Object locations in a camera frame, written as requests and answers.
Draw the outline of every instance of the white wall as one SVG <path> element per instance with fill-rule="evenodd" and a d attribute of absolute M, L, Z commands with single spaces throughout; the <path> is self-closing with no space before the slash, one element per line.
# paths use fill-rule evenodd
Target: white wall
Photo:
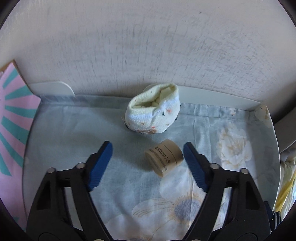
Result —
<path fill-rule="evenodd" d="M 0 65 L 29 83 L 133 96 L 153 82 L 267 103 L 296 93 L 296 28 L 277 0 L 20 0 L 0 30 Z"/>

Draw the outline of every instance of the beige cream jar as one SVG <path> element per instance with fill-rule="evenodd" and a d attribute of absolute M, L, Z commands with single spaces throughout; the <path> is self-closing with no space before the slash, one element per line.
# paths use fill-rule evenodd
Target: beige cream jar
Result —
<path fill-rule="evenodd" d="M 168 139 L 146 150 L 145 157 L 160 177 L 167 175 L 184 159 L 180 148 L 176 143 Z"/>

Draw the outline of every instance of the white sock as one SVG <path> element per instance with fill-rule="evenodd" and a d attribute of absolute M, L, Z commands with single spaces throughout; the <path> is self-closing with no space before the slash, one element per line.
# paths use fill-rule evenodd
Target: white sock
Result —
<path fill-rule="evenodd" d="M 135 96 L 125 113 L 127 127 L 139 133 L 164 132 L 180 111 L 178 86 L 160 84 Z"/>

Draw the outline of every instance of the blue gripper pad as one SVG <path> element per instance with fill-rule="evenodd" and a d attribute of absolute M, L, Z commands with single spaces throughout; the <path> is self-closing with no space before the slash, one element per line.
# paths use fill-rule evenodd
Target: blue gripper pad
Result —
<path fill-rule="evenodd" d="M 113 147 L 111 142 L 105 141 L 99 151 L 95 154 L 92 154 L 87 160 L 86 164 L 90 167 L 88 182 L 88 188 L 90 191 L 99 185 L 111 159 L 112 152 Z"/>
<path fill-rule="evenodd" d="M 212 177 L 209 161 L 196 151 L 191 142 L 184 145 L 183 153 L 197 186 L 208 192 Z"/>

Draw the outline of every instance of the pink and teal striped paper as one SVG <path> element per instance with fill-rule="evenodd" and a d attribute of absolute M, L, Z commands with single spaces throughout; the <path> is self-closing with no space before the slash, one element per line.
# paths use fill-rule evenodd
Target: pink and teal striped paper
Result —
<path fill-rule="evenodd" d="M 27 217 L 22 169 L 29 131 L 40 98 L 33 95 L 10 63 L 0 78 L 0 198 L 23 229 Z"/>

